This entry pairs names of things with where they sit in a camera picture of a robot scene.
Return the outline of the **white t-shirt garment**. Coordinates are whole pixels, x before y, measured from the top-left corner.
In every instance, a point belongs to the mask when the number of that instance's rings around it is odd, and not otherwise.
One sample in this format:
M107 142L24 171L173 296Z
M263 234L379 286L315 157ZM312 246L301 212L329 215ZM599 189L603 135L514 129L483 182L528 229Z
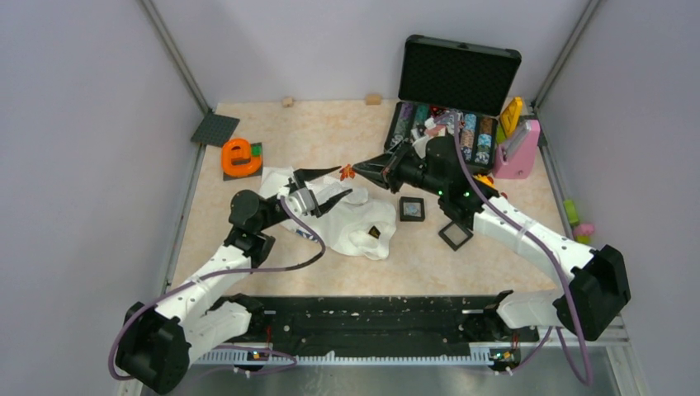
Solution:
M364 256L372 260L384 260L389 256L390 240L396 231L396 208L392 203L372 198L365 187L336 177L324 176L307 186L321 203L342 191L350 189L352 192L320 218L300 217L313 233L290 219L281 223L283 228L313 242L322 238L327 248L346 256Z

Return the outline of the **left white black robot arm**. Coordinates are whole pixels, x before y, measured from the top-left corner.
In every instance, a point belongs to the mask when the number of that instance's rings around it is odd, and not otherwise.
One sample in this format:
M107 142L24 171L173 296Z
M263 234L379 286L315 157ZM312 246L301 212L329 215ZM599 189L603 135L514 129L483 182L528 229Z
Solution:
M173 391L192 364L231 338L260 338L262 315L241 303L224 301L225 291L246 276L276 273L265 267L276 242L266 229L303 216L326 215L352 189L344 187L318 200L307 186L326 176L326 169L295 170L287 183L269 197L251 190L237 192L230 202L232 228L215 254L178 287L150 303L130 307L108 355L108 370L118 381L138 380L158 394Z

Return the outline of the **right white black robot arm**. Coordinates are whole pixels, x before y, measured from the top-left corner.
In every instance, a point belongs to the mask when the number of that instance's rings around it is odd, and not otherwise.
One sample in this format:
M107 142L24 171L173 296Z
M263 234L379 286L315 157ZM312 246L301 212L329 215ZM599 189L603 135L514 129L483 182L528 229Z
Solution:
M424 155L405 140L352 169L393 193L409 185L434 194L449 219L502 243L555 282L552 290L501 293L484 317L485 331L495 340L517 328L555 327L596 341L631 299L620 251L579 243L524 214L476 178L449 134L430 139Z

